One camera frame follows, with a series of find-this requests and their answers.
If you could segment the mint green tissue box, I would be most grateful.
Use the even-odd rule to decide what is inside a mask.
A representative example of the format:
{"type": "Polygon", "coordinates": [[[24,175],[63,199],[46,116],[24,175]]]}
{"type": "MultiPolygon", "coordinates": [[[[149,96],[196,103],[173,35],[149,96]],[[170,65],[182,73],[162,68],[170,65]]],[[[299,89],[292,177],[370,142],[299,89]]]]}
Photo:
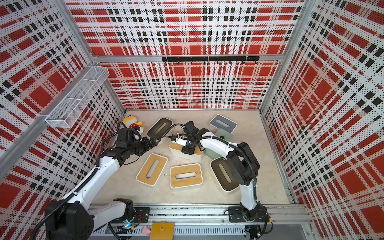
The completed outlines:
{"type": "Polygon", "coordinates": [[[208,137],[201,140],[201,144],[205,148],[204,153],[213,160],[220,157],[226,158],[228,152],[233,151],[228,146],[229,143],[233,142],[233,134],[223,129],[219,129],[215,134],[207,132],[203,137],[208,137]]]}

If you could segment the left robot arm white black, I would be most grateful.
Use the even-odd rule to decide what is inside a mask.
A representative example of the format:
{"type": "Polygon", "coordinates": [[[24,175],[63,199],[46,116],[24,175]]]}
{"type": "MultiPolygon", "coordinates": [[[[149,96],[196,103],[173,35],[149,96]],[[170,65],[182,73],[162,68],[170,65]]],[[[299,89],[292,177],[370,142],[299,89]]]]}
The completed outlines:
{"type": "Polygon", "coordinates": [[[87,240],[92,232],[102,225],[127,213],[127,201],[113,202],[107,211],[115,216],[100,218],[88,209],[107,180],[124,165],[132,155],[142,156],[159,144],[155,138],[142,137],[137,128],[115,131],[117,139],[111,148],[102,150],[95,167],[81,182],[59,201],[51,201],[45,208],[45,216],[34,227],[31,240],[37,239],[42,226],[48,240],[87,240]]]}

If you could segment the large white box bamboo lid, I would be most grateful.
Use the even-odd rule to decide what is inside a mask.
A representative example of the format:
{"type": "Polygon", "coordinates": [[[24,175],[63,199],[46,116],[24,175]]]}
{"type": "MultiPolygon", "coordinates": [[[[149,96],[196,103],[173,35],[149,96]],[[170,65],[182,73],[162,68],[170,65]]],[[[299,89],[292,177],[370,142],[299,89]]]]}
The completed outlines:
{"type": "Polygon", "coordinates": [[[191,160],[191,161],[201,161],[202,160],[203,152],[200,151],[199,147],[195,148],[195,152],[193,155],[184,154],[182,152],[182,148],[183,148],[183,146],[172,143],[172,142],[169,145],[169,149],[170,149],[170,151],[174,157],[183,158],[183,159],[187,159],[187,160],[191,160]]]}

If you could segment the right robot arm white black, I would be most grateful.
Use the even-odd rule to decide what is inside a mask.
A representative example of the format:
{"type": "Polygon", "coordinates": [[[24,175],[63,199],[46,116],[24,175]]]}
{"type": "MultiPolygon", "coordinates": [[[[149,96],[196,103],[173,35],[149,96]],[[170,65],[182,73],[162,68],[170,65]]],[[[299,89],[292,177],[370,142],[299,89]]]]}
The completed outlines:
{"type": "Polygon", "coordinates": [[[257,177],[260,164],[250,146],[224,140],[207,129],[198,129],[192,121],[182,126],[183,134],[171,137],[172,142],[181,145],[185,154],[191,155],[196,147],[212,150],[223,157],[232,176],[240,185],[241,213],[247,222],[255,222],[262,205],[257,197],[257,177]]]}

